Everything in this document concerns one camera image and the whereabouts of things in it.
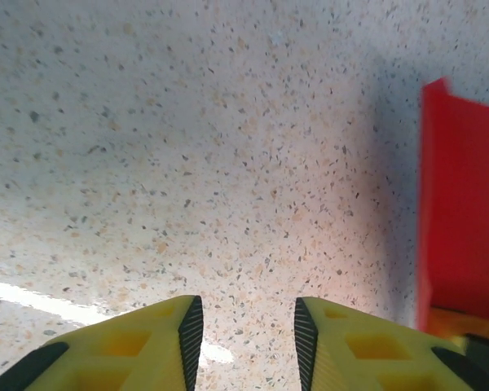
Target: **red plastic object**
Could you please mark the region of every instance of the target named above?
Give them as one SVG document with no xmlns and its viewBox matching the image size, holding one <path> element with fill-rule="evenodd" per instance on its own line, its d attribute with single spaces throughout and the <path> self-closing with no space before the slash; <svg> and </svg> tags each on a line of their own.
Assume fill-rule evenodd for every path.
<svg viewBox="0 0 489 391">
<path fill-rule="evenodd" d="M 418 328 L 431 306 L 489 319 L 489 107 L 423 88 Z"/>
</svg>

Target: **orange object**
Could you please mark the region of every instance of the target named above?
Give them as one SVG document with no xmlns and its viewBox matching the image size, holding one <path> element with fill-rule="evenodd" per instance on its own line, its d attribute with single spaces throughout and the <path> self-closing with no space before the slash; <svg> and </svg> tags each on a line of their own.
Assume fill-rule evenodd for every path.
<svg viewBox="0 0 489 391">
<path fill-rule="evenodd" d="M 456 342 L 466 334 L 489 339 L 489 320 L 432 308 L 425 332 L 452 342 Z"/>
<path fill-rule="evenodd" d="M 431 306 L 489 319 L 489 107 L 422 91 L 418 327 Z"/>
</svg>

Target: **speckled floor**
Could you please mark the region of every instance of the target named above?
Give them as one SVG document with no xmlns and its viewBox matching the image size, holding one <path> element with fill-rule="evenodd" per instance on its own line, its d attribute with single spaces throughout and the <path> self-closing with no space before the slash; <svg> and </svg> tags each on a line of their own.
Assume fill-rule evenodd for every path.
<svg viewBox="0 0 489 391">
<path fill-rule="evenodd" d="M 489 103 L 489 1 L 0 2 L 0 373 L 189 293 L 199 389 L 297 389 L 292 313 L 412 324 L 423 81 Z"/>
</svg>

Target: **black object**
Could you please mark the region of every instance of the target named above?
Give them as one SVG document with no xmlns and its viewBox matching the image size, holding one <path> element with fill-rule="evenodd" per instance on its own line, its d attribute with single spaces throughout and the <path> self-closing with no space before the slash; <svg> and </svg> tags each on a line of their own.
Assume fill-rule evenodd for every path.
<svg viewBox="0 0 489 391">
<path fill-rule="evenodd" d="M 203 303 L 201 296 L 196 296 L 192 300 L 183 321 L 179 325 L 178 333 L 185 386 L 187 391 L 194 391 L 201 343 L 203 342 Z"/>
<path fill-rule="evenodd" d="M 295 301 L 293 330 L 299 377 L 301 378 L 301 390 L 310 391 L 315 368 L 319 330 L 311 318 L 310 311 L 302 297 L 298 297 Z"/>
<path fill-rule="evenodd" d="M 65 342 L 55 342 L 33 350 L 0 375 L 0 391 L 25 390 L 67 349 Z"/>
<path fill-rule="evenodd" d="M 467 334 L 465 337 L 465 356 L 489 374 L 489 339 L 474 334 Z"/>
<path fill-rule="evenodd" d="M 434 355 L 474 391 L 489 391 L 489 374 L 463 354 L 434 346 Z"/>
</svg>

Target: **square cutout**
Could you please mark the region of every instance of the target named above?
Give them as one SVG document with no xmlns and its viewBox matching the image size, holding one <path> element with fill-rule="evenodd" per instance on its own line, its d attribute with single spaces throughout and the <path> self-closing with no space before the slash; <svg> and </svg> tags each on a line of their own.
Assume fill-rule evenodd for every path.
<svg viewBox="0 0 489 391">
<path fill-rule="evenodd" d="M 59 391 L 118 391 L 129 374 L 128 369 L 124 371 L 81 369 L 74 372 L 63 387 L 56 387 L 56 389 Z"/>
<path fill-rule="evenodd" d="M 134 357 L 147 344 L 151 332 L 117 332 L 108 336 L 98 351 L 102 356 Z"/>
<path fill-rule="evenodd" d="M 153 316 L 155 318 L 162 318 L 164 316 L 170 316 L 174 312 L 174 306 L 171 304 L 161 305 L 159 311 L 155 311 Z"/>
<path fill-rule="evenodd" d="M 384 391 L 440 391 L 445 389 L 433 375 L 384 374 L 377 377 Z"/>
<path fill-rule="evenodd" d="M 409 360 L 403 346 L 387 334 L 349 334 L 346 343 L 359 360 Z"/>
<path fill-rule="evenodd" d="M 347 318 L 344 314 L 341 314 L 340 312 L 336 310 L 332 310 L 331 308 L 327 308 L 324 310 L 324 315 L 326 315 L 326 318 L 328 319 L 344 319 Z"/>
</svg>

